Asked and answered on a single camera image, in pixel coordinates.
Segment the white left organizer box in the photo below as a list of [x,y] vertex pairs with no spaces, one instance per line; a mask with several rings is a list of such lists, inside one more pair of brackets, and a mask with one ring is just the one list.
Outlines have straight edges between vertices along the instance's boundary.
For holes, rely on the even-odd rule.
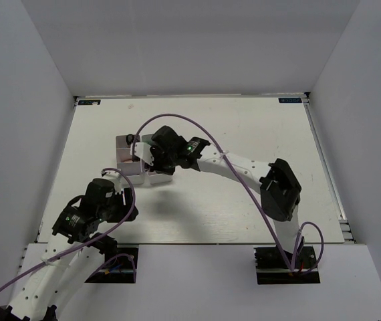
[[116,137],[116,165],[124,172],[133,185],[144,183],[144,173],[140,161],[132,160],[131,148],[127,143],[126,135]]

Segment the blue table label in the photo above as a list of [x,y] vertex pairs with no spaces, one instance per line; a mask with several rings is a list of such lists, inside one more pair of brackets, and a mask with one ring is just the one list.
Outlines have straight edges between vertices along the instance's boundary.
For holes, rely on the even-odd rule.
[[285,98],[278,98],[280,104],[301,104],[302,99],[301,98],[291,98],[291,97],[285,97]]
[[97,106],[100,105],[101,100],[79,100],[78,106]]

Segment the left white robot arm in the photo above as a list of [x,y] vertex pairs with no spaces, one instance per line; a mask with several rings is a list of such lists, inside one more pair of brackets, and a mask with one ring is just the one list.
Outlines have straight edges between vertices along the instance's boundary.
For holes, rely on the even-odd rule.
[[77,290],[100,270],[110,270],[126,259],[136,275],[135,259],[122,253],[102,223],[118,228],[135,220],[136,192],[130,181],[107,173],[93,179],[83,195],[71,199],[52,227],[41,261],[20,277],[27,281],[17,295],[0,306],[0,320],[57,320]]

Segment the white organizer box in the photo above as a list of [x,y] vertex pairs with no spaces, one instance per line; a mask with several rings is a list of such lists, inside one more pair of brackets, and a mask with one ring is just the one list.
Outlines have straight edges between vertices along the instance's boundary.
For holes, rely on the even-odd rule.
[[126,135],[116,137],[116,165],[124,172],[133,185],[144,183],[144,173],[140,161],[132,160],[131,148],[127,143]]
[[[145,134],[142,136],[143,142],[151,143],[152,142],[152,134]],[[166,174],[159,174],[154,171],[149,171],[148,165],[144,165],[145,173],[148,178],[148,181],[151,185],[160,185],[164,183],[172,182],[172,176],[168,176]]]

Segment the white right organizer box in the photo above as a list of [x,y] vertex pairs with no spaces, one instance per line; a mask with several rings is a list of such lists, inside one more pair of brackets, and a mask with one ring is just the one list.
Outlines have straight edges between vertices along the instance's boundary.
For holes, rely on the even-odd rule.
[[[152,142],[152,134],[145,134],[142,136],[143,142],[151,143]],[[172,176],[168,176],[166,174],[159,174],[154,171],[149,171],[148,165],[144,165],[145,173],[148,178],[148,181],[151,185],[160,185],[164,183],[172,182]]]

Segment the left blue table label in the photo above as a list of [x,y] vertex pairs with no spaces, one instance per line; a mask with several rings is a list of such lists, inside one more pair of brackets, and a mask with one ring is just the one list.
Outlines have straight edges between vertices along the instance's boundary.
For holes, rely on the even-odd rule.
[[97,106],[100,105],[101,100],[79,100],[78,106]]

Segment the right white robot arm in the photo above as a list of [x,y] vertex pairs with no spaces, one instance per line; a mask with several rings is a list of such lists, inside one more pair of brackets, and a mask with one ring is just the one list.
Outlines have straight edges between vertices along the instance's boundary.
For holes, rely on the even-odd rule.
[[169,126],[158,129],[145,143],[151,171],[173,175],[180,167],[219,175],[241,183],[251,197],[259,195],[257,208],[262,211],[262,218],[273,221],[273,238],[281,246],[280,262],[294,268],[301,261],[301,185],[287,161],[278,158],[267,163],[221,152],[213,142],[200,137],[186,140]]

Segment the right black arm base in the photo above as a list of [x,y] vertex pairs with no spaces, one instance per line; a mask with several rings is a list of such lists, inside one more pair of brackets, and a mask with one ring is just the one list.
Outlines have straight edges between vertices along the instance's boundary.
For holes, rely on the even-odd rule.
[[255,247],[255,269],[258,285],[319,284],[313,247],[304,246],[291,271],[276,247]]

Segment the black handled scissors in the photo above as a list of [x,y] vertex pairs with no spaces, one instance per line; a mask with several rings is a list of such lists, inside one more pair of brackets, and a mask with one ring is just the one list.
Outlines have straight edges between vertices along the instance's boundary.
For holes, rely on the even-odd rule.
[[126,144],[131,145],[134,142],[135,135],[134,134],[128,134],[126,136]]

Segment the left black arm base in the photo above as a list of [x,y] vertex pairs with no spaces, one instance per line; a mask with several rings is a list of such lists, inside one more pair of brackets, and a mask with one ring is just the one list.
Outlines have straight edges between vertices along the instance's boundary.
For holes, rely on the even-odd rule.
[[86,280],[88,284],[135,284],[138,267],[138,246],[119,247],[103,254],[98,268]]

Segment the right blue table label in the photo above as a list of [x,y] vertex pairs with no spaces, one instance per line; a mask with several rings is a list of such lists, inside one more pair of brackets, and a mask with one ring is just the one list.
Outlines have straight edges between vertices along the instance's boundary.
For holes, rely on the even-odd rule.
[[301,104],[302,99],[301,98],[291,98],[291,97],[285,97],[285,98],[278,98],[280,104]]

